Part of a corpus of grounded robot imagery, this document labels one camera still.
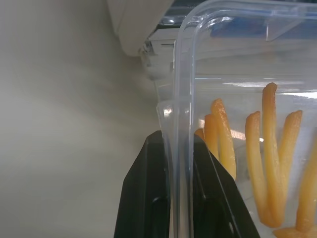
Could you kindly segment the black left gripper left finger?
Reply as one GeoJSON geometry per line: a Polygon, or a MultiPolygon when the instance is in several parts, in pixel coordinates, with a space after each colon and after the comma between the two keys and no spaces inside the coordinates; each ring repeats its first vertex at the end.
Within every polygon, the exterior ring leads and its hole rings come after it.
{"type": "Polygon", "coordinates": [[[150,134],[124,178],[114,238],[169,238],[170,188],[161,131],[150,134]]]}

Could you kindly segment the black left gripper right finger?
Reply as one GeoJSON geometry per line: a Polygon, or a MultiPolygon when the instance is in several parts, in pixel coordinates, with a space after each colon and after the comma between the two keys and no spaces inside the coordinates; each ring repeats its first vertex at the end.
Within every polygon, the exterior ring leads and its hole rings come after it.
{"type": "Polygon", "coordinates": [[[234,179],[194,136],[194,238],[261,238],[234,179]]]}

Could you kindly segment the white toaster oven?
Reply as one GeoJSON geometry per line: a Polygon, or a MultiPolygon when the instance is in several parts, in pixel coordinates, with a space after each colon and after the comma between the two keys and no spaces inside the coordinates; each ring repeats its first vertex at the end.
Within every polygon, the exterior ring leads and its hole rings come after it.
{"type": "Polygon", "coordinates": [[[170,78],[179,27],[192,0],[106,0],[114,32],[126,55],[140,57],[152,80],[170,78]]]}

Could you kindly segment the clear plastic food container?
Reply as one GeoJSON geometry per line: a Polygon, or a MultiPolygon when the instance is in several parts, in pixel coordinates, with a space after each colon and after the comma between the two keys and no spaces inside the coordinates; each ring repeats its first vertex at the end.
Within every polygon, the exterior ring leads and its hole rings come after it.
{"type": "Polygon", "coordinates": [[[168,159],[170,236],[194,238],[194,132],[220,98],[230,125],[236,186],[261,238],[317,226],[317,1],[211,0],[184,19],[175,41],[173,75],[158,87],[158,116],[168,159]],[[275,83],[276,141],[286,117],[303,111],[293,163],[283,189],[284,220],[259,220],[246,158],[246,118],[260,112],[264,178],[263,89],[275,83]]]}

